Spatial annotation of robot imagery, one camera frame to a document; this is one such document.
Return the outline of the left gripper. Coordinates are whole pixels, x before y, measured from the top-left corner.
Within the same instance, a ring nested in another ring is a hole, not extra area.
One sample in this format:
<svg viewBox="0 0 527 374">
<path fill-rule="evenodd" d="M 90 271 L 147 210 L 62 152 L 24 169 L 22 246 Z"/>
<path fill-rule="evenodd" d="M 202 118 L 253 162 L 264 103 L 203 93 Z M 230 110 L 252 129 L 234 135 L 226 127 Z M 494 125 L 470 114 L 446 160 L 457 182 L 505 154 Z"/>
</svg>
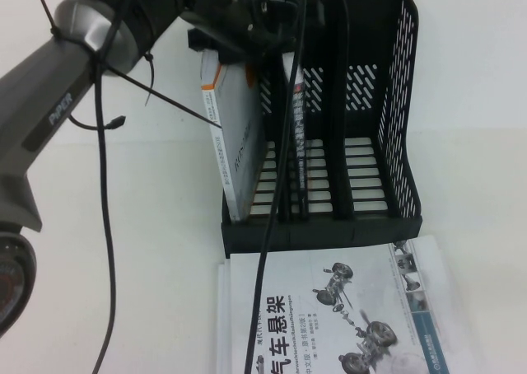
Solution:
<svg viewBox="0 0 527 374">
<path fill-rule="evenodd" d="M 262 24 L 262 4 L 268 0 L 194 0 L 192 24 L 205 30 L 246 32 L 254 51 L 258 54 L 279 51 L 290 47 L 296 40 L 295 26 L 278 23 L 269 29 Z M 231 49 L 211 36 L 192 28 L 187 31 L 188 47 L 195 52 L 212 50 L 217 52 L 222 64 L 246 63 L 248 56 Z"/>
</svg>

